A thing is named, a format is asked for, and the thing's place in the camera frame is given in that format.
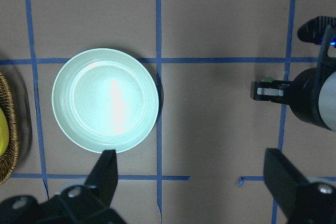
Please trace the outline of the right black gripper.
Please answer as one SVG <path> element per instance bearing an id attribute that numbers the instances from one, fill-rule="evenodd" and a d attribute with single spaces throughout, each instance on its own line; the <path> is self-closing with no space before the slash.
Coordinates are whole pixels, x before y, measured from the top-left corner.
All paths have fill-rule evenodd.
<path id="1" fill-rule="evenodd" d="M 275 101 L 290 106 L 294 115 L 319 127 L 323 120 L 318 108 L 319 94 L 323 83 L 323 72 L 319 67 L 307 69 L 292 81 L 253 81 L 250 97 L 255 101 Z"/>

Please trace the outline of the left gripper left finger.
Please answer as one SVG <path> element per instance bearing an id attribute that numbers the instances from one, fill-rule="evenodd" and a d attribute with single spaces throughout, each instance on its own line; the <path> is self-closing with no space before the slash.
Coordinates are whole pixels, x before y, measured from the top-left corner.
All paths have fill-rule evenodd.
<path id="1" fill-rule="evenodd" d="M 101 202 L 109 207 L 118 184 L 118 165 L 115 150 L 101 153 L 84 185 L 91 189 Z"/>

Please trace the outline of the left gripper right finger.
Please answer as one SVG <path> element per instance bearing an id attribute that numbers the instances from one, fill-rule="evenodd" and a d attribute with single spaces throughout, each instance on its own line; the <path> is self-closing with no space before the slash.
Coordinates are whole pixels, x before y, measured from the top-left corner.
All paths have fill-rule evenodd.
<path id="1" fill-rule="evenodd" d="M 309 181 L 277 148 L 267 148 L 264 155 L 264 183 L 285 215 L 296 207 L 297 191 Z"/>

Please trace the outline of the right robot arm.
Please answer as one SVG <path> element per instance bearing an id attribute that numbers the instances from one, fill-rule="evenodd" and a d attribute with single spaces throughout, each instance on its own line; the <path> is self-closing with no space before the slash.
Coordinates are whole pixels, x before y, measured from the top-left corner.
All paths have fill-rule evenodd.
<path id="1" fill-rule="evenodd" d="M 310 68 L 292 81 L 253 81 L 250 97 L 288 105 L 301 121 L 335 131 L 335 73 L 313 93 L 315 74 L 316 68 Z"/>

